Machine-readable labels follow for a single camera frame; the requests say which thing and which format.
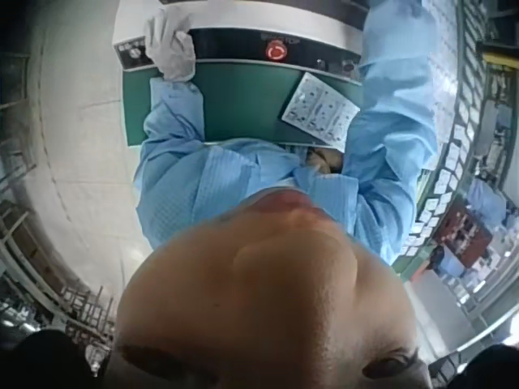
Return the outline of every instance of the red button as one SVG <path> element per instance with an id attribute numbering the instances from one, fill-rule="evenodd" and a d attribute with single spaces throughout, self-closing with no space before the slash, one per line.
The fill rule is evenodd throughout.
<path id="1" fill-rule="evenodd" d="M 285 59 L 288 53 L 289 50 L 281 41 L 271 41 L 267 46 L 267 57 L 272 61 L 281 61 L 282 59 Z"/>

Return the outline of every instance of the tiled floor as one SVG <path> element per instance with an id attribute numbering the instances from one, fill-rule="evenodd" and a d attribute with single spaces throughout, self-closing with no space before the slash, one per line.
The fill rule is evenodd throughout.
<path id="1" fill-rule="evenodd" d="M 30 148 L 24 202 L 54 254 L 90 288 L 122 290 L 151 249 L 131 186 L 139 151 L 121 128 L 118 0 L 40 0 L 31 16 Z"/>

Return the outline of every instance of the blue sleeve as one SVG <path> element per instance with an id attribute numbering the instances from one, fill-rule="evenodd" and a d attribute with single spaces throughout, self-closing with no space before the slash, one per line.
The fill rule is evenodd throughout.
<path id="1" fill-rule="evenodd" d="M 428 65 L 435 25 L 416 0 L 379 3 L 365 25 L 363 107 L 342 173 L 358 180 L 354 236 L 392 263 L 414 222 L 419 174 L 436 152 Z"/>
<path id="2" fill-rule="evenodd" d="M 144 122 L 135 173 L 138 191 L 153 187 L 181 158 L 204 146 L 204 99 L 192 83 L 152 79 L 152 111 Z"/>

